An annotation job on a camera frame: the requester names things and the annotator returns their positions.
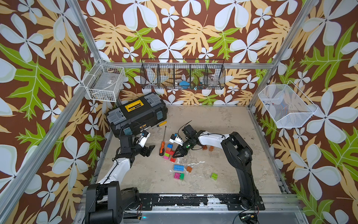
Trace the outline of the lime green lego brick front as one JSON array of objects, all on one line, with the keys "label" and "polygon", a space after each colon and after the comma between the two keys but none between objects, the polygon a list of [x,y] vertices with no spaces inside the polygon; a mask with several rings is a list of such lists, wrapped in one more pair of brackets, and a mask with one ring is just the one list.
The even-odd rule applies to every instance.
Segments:
[{"label": "lime green lego brick front", "polygon": [[211,179],[217,180],[217,178],[218,178],[218,175],[216,173],[212,173]]}]

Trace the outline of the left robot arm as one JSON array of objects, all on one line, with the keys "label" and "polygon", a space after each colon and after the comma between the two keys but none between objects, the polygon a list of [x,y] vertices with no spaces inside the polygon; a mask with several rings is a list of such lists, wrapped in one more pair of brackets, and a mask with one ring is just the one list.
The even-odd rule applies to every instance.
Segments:
[{"label": "left robot arm", "polygon": [[121,189],[120,184],[137,155],[151,155],[155,146],[145,146],[150,135],[144,131],[139,137],[123,135],[119,138],[120,147],[112,159],[110,171],[99,183],[90,185],[86,191],[83,224],[120,224],[126,209],[141,207],[138,188]]}]

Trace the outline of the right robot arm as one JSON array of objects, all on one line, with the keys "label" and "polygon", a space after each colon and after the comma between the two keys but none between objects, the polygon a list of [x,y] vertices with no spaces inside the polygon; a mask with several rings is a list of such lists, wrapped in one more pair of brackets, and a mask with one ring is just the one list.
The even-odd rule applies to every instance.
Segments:
[{"label": "right robot arm", "polygon": [[194,146],[213,146],[220,148],[229,164],[236,169],[240,183],[239,205],[245,210],[252,209],[260,204],[259,191],[255,186],[252,174],[252,155],[253,150],[247,142],[237,132],[231,134],[210,133],[204,130],[196,131],[191,125],[186,125],[182,129],[185,141],[178,133],[172,134],[171,143],[178,146],[173,154],[174,158],[184,157]]}]

